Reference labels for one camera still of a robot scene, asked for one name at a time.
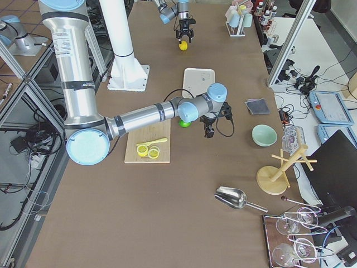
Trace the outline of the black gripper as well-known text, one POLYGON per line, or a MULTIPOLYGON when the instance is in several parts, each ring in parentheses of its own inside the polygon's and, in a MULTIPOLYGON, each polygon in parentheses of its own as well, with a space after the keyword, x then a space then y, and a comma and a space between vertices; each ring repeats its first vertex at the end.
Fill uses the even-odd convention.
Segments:
POLYGON ((218 113, 213 112, 214 117, 209 118, 208 116, 201 116, 200 117, 200 122, 204 124, 204 129, 205 129, 205 138, 212 138, 215 133, 215 129, 213 128, 213 123, 215 123, 216 130, 224 137, 232 137, 232 134, 226 135, 221 132, 218 128, 218 122, 220 117, 225 117, 226 120, 229 120, 232 122, 232 110, 231 106, 228 104, 228 102, 224 102, 220 111, 218 113))
POLYGON ((181 44, 181 39, 184 36, 187 36, 189 38, 189 43, 192 43, 194 39, 194 30, 190 28, 190 25, 195 24, 195 19, 194 18, 186 18, 179 20, 179 29, 176 30, 176 39, 178 40, 178 43, 181 44))

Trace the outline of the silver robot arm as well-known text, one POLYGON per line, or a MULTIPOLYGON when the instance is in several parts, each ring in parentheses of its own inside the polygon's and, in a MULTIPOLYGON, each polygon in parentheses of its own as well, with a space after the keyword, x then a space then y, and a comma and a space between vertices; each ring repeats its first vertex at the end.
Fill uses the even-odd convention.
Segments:
POLYGON ((194 25, 196 20, 189 13, 189 2, 173 1, 173 6, 171 7, 166 1, 153 1, 153 3, 158 9, 163 24, 168 24, 171 20, 175 19, 173 30, 179 44, 182 43, 184 36, 187 36, 189 43, 191 43, 194 38, 194 29, 190 28, 190 26, 194 25))
MULTIPOLYGON (((227 89, 220 83, 191 98, 176 97, 113 118, 99 114, 85 31, 90 26, 84 1, 39 1, 44 25, 51 31, 67 110, 66 150, 80 165, 94 165, 109 155, 110 141, 126 133, 180 117, 210 125, 228 113, 227 89)), ((142 92, 149 66, 133 51, 123 1, 100 2, 114 52, 109 88, 142 92)))

